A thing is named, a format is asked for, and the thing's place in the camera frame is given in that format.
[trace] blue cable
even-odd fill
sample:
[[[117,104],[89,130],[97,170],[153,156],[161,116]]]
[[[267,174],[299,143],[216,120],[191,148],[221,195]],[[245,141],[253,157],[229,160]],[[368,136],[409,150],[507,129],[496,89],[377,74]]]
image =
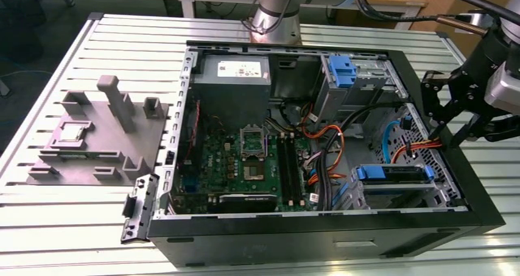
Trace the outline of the blue cable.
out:
[[[387,128],[384,129],[381,148],[383,148],[383,157],[384,157],[385,163],[391,163],[391,155],[388,153],[388,137],[391,135],[391,130],[393,129],[393,126],[399,125],[399,124],[400,124],[400,121],[392,121],[392,122],[389,122],[389,124],[387,125]]]
[[[341,189],[337,191],[335,197],[332,198],[332,206],[339,202],[345,190],[348,189],[348,183],[345,182]]]

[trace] black cable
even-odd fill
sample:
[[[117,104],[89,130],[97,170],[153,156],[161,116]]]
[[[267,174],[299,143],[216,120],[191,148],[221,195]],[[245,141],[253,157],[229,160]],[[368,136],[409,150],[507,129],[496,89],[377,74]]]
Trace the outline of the black cable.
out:
[[[317,181],[319,181],[319,197],[317,197],[317,211],[323,211],[324,210],[324,201],[325,201],[325,184],[324,182],[321,181],[324,179],[324,176],[320,175],[321,173],[321,170],[319,168],[319,159],[316,159],[315,161],[315,169],[316,169],[316,174],[317,174]]]
[[[509,20],[516,25],[520,25],[520,15],[511,11],[509,9],[496,5],[495,3],[487,1],[487,0],[461,0],[471,5],[484,9],[487,12],[492,12],[497,14],[497,16],[503,17],[504,19]]]
[[[249,12],[247,13],[247,18],[245,19],[241,19],[240,22],[243,23],[243,26],[245,27],[247,30],[249,30],[251,32],[256,32],[256,30],[252,28],[252,24],[251,24],[251,21],[248,20],[248,17],[251,16],[251,12],[253,11],[253,8],[255,8],[255,4],[257,3],[259,0],[253,0],[253,3],[251,4],[251,7],[249,7]]]
[[[289,117],[287,116],[284,110],[285,110],[285,102],[283,102],[283,103],[280,104],[280,116],[281,116],[281,118],[284,119],[284,122],[285,122],[287,126],[292,129],[292,131],[295,131],[299,135],[303,136],[301,131],[299,130],[299,128],[296,127],[296,125],[293,125],[293,123],[291,122]]]
[[[360,12],[369,18],[379,21],[391,22],[420,22],[420,21],[435,21],[437,15],[432,16],[416,16],[416,17],[395,17],[379,12],[368,3],[368,0],[357,0],[357,7]]]
[[[277,29],[277,27],[280,26],[280,23],[284,19],[284,15],[285,15],[285,12],[287,12],[287,8],[289,6],[289,3],[291,3],[292,0],[287,0],[287,3],[285,3],[285,6],[284,6],[284,9],[280,13],[280,16],[277,17],[276,19],[276,22],[273,23],[273,25],[271,25],[264,31],[260,31],[257,27],[253,26],[253,24],[251,23],[249,20],[247,19],[243,19],[240,20],[240,22],[243,23],[243,26],[245,27],[247,30],[249,30],[251,32],[255,32],[260,35],[265,35],[268,34],[269,32],[272,32],[275,29]]]
[[[224,19],[225,17],[228,17],[228,16],[231,15],[231,13],[233,13],[233,11],[235,11],[235,8],[236,8],[236,6],[237,6],[237,4],[239,4],[239,3],[235,3],[235,6],[233,6],[233,8],[231,9],[231,11],[229,11],[227,14],[224,14],[224,15],[220,15],[220,18],[221,18],[221,19]]]
[[[268,34],[271,31],[277,29],[277,27],[280,26],[280,23],[281,23],[281,21],[284,19],[284,15],[285,15],[285,12],[287,12],[287,8],[289,7],[291,1],[292,0],[287,0],[285,6],[284,6],[284,10],[281,11],[280,16],[277,17],[277,20],[276,20],[275,24],[271,25],[271,27],[268,27],[263,33],[260,33],[261,35]]]
[[[383,107],[389,107],[389,108],[397,108],[404,105],[404,102],[383,102],[379,104],[371,104],[365,107],[363,107],[360,110],[355,111],[351,113],[351,115],[347,117],[347,119],[341,122],[340,128],[341,131],[344,132],[348,127],[352,125],[352,123],[357,120],[360,116],[363,116],[367,112],[376,108],[383,108]],[[327,153],[328,150],[332,147],[333,141],[336,140],[339,136],[332,135],[328,138],[325,147],[321,151],[321,154],[317,159],[317,165],[316,165],[316,174],[317,174],[317,181],[320,182],[320,191],[321,188],[324,189],[324,195],[319,196],[319,202],[321,201],[323,197],[323,210],[329,211],[332,209],[332,202],[329,203],[329,198],[332,197],[332,187],[331,187],[331,179],[328,176],[328,171],[327,171]]]
[[[219,12],[216,12],[216,11],[213,10],[211,2],[203,2],[203,4],[204,4],[204,6],[208,8],[209,12],[213,12],[216,15],[219,15],[220,19],[224,19],[225,17],[228,17],[228,16],[231,15],[231,13],[233,13],[235,8],[236,8],[236,6],[237,6],[239,3],[235,3],[235,5],[233,5],[231,11],[229,11],[227,14],[224,14],[224,15],[221,15]]]

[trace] metal bracket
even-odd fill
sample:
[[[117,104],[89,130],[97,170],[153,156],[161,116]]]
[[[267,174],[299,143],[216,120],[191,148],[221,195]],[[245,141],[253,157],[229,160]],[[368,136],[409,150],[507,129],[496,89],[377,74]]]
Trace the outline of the metal bracket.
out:
[[[149,242],[147,237],[152,218],[155,193],[159,186],[156,174],[144,175],[136,180],[132,194],[124,202],[124,221],[121,243]]]

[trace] blue plastic latch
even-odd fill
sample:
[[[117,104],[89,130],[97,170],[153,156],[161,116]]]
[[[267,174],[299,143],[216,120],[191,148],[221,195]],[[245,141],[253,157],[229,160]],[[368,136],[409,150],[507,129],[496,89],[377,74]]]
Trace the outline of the blue plastic latch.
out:
[[[331,55],[328,68],[336,78],[336,86],[339,88],[352,87],[356,81],[356,66],[351,62],[351,58],[344,55]]]
[[[365,172],[363,171],[361,168],[356,168],[356,172],[357,172],[357,177],[360,180],[364,180],[367,178],[365,176]]]
[[[369,180],[380,180],[385,179],[387,176],[383,171],[383,166],[379,165],[364,165],[361,166],[365,174],[367,174],[367,179]]]
[[[436,178],[436,173],[433,171],[433,168],[429,165],[424,167],[424,172],[425,172],[425,176],[428,177],[428,180],[432,181]]]

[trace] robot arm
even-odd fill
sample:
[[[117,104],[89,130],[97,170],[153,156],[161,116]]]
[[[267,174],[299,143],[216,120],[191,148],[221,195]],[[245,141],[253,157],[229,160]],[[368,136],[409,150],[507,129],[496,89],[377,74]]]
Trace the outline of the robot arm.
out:
[[[511,0],[504,9],[487,0],[463,0],[493,16],[485,30],[441,15],[399,18],[377,12],[367,0],[357,0],[364,15],[381,21],[437,21],[483,36],[460,68],[449,75],[428,71],[421,81],[424,113],[435,126],[435,138],[463,111],[473,118],[455,134],[452,145],[484,137],[500,141],[520,136],[520,0]],[[253,21],[243,21],[257,43],[300,43],[299,7],[301,4],[339,5],[344,0],[259,0]],[[451,100],[441,105],[439,92],[448,86]]]
[[[259,0],[259,10],[245,28],[256,43],[300,43],[299,10],[301,4],[339,5],[344,0]]]
[[[520,0],[507,8],[520,12]],[[449,75],[428,71],[421,81],[423,109],[432,117],[435,138],[448,122],[463,112],[473,118],[455,134],[452,145],[484,137],[495,142],[520,136],[520,27],[496,18],[475,51]],[[448,85],[451,100],[440,105],[437,93]],[[513,114],[500,120],[497,117]]]

